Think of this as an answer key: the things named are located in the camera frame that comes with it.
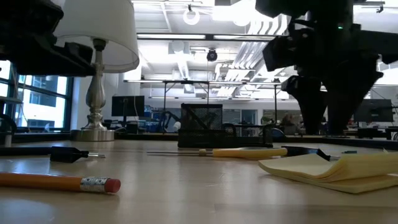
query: lamp base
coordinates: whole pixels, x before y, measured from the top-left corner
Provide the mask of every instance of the lamp base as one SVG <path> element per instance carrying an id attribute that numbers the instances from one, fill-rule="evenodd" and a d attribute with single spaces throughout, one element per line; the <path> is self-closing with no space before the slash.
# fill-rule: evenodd
<path id="1" fill-rule="evenodd" d="M 114 131 L 113 130 L 90 130 L 90 129 L 82 129 L 82 130 L 71 130 L 70 136 L 72 137 L 72 141 L 113 141 L 114 140 Z"/>

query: desk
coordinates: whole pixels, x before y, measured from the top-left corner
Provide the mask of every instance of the desk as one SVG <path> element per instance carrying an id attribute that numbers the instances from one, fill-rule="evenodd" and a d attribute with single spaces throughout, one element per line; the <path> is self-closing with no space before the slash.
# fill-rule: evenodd
<path id="1" fill-rule="evenodd" d="M 54 142 L 106 159 L 51 164 L 44 157 L 0 158 L 0 170 L 119 178 L 117 195 L 0 188 L 0 223 L 396 223 L 398 187 L 350 195 L 266 174 L 256 161 L 147 156 L 177 150 L 176 142 Z M 352 147 L 320 147 L 332 155 Z M 359 152 L 380 150 L 355 148 Z"/>

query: yellow screwdriver handle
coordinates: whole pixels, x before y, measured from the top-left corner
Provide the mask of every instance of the yellow screwdriver handle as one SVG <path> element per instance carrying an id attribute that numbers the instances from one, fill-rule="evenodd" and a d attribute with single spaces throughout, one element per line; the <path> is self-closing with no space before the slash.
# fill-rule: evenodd
<path id="1" fill-rule="evenodd" d="M 213 157 L 233 157 L 243 159 L 266 159 L 271 156 L 285 156 L 287 149 L 218 149 L 213 150 Z"/>

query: table lamp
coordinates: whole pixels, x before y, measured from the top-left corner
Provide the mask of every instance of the table lamp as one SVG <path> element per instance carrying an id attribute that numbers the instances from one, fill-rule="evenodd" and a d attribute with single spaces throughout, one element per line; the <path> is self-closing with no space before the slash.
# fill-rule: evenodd
<path id="1" fill-rule="evenodd" d="M 64 17 L 54 32 L 57 44 L 77 42 L 95 49 L 96 74 L 86 95 L 88 124 L 72 130 L 72 139 L 112 141 L 114 132 L 102 125 L 105 92 L 101 78 L 103 73 L 124 73 L 139 64 L 133 5 L 128 0 L 66 0 L 62 9 Z"/>

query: computer monitor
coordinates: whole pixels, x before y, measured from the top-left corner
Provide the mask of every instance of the computer monitor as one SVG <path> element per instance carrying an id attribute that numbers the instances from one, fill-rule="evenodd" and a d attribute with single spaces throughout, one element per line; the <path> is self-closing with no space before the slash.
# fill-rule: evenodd
<path id="1" fill-rule="evenodd" d="M 355 122 L 393 122 L 391 100 L 363 100 L 355 111 Z"/>
<path id="2" fill-rule="evenodd" d="M 112 116 L 122 116 L 123 126 L 128 116 L 144 116 L 144 96 L 112 96 Z"/>

